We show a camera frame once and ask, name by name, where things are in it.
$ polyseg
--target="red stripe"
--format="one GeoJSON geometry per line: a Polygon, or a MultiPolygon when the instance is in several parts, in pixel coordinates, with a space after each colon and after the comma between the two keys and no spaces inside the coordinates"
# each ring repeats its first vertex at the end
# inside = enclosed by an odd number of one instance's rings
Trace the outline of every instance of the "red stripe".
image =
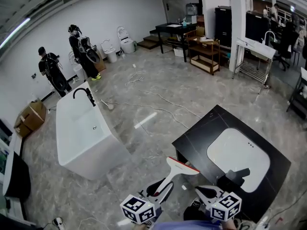
{"type": "Polygon", "coordinates": [[[186,164],[184,164],[184,163],[182,163],[182,162],[180,162],[180,161],[178,161],[178,160],[176,160],[176,159],[173,159],[172,157],[169,157],[169,158],[172,159],[172,160],[175,160],[175,161],[178,162],[178,163],[183,164],[184,166],[187,166],[188,168],[190,168],[190,169],[192,169],[192,170],[194,170],[194,171],[200,172],[199,170],[196,170],[196,169],[194,169],[194,168],[192,168],[192,167],[190,167],[190,166],[188,166],[188,165],[186,165],[186,164]]]}

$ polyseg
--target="black faucet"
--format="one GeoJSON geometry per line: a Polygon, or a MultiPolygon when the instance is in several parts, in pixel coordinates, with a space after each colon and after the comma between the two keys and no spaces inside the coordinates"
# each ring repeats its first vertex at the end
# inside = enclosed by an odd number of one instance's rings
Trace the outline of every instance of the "black faucet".
{"type": "Polygon", "coordinates": [[[78,88],[78,89],[76,89],[74,92],[73,92],[73,98],[75,99],[75,94],[76,94],[76,92],[78,91],[78,90],[83,90],[83,91],[85,91],[85,93],[86,93],[86,95],[87,95],[87,98],[90,100],[90,102],[92,103],[92,105],[93,106],[96,106],[96,104],[95,104],[95,101],[94,101],[94,99],[93,99],[93,96],[92,96],[92,94],[91,94],[91,91],[89,90],[89,88],[78,88]]]}

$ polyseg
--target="human hand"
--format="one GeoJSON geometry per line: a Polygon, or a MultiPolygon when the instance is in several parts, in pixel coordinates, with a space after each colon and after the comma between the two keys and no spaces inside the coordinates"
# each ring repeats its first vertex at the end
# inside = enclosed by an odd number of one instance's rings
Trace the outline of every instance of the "human hand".
{"type": "Polygon", "coordinates": [[[142,225],[135,224],[133,230],[146,230],[146,228],[147,228],[147,225],[144,225],[144,224],[142,224],[142,225]]]}
{"type": "Polygon", "coordinates": [[[79,58],[75,58],[75,62],[77,62],[78,64],[80,64],[80,59],[79,59],[79,58]]]}

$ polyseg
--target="white toilet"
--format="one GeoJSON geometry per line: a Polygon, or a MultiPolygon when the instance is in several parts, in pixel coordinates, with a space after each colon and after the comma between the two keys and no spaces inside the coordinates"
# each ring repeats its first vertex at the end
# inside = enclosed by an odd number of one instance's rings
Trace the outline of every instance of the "white toilet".
{"type": "Polygon", "coordinates": [[[116,55],[115,49],[110,44],[110,40],[109,39],[105,39],[104,41],[102,41],[101,47],[102,47],[102,50],[103,50],[103,52],[105,53],[105,55],[107,57],[107,60],[110,63],[114,63],[114,62],[117,61],[117,55],[116,55]]]}
{"type": "Polygon", "coordinates": [[[129,38],[129,34],[124,27],[119,26],[117,28],[117,36],[120,40],[120,46],[123,49],[124,53],[130,54],[135,51],[134,41],[129,38]]]}

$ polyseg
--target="white sink basin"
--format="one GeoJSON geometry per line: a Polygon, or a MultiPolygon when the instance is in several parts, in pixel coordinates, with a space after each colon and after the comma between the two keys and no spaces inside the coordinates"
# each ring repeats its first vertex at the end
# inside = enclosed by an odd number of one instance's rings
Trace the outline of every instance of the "white sink basin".
{"type": "MultiPolygon", "coordinates": [[[[87,82],[79,88],[89,88],[87,82]]],[[[61,166],[90,180],[97,179],[130,154],[108,127],[98,103],[86,93],[73,91],[57,104],[57,148],[61,166]]]]}
{"type": "Polygon", "coordinates": [[[261,58],[263,59],[273,59],[273,56],[276,52],[275,49],[268,47],[264,44],[261,44],[257,41],[254,41],[252,39],[249,39],[247,37],[237,40],[236,44],[253,51],[254,55],[257,57],[260,57],[261,55],[262,56],[261,58]]]}
{"type": "Polygon", "coordinates": [[[269,156],[234,128],[225,129],[208,147],[207,155],[223,172],[249,168],[241,188],[251,193],[257,189],[270,167],[269,156]]]}

